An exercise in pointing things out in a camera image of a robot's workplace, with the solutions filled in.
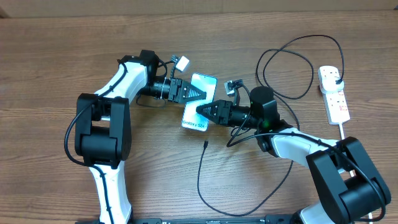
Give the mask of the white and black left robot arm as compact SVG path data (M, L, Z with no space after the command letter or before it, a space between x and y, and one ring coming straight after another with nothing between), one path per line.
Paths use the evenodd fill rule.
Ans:
M166 66L151 50L142 50L138 56L125 55L104 87L93 94L82 93L76 101L64 150L72 162L89 168L94 178L100 204L95 223L133 222L124 174L132 146L132 101L147 95L185 104L208 95L185 80L159 76L158 68Z

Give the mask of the Samsung Galaxy smartphone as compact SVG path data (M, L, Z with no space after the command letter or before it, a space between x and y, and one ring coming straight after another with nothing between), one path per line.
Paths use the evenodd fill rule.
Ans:
M217 78L200 73L193 73L191 84L206 93L204 100L190 101L186 103L183 117L182 127L197 131L206 131L209 120L196 112L197 106L211 103L214 99Z

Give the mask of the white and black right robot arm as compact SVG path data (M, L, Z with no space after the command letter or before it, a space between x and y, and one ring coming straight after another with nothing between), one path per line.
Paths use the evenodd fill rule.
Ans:
M254 88L250 105L218 100L196 108L215 124L253 129L262 151L310 170L319 201L293 215L290 223L377 222L384 218L391 193L360 141L320 139L287 124L277 111L273 91Z

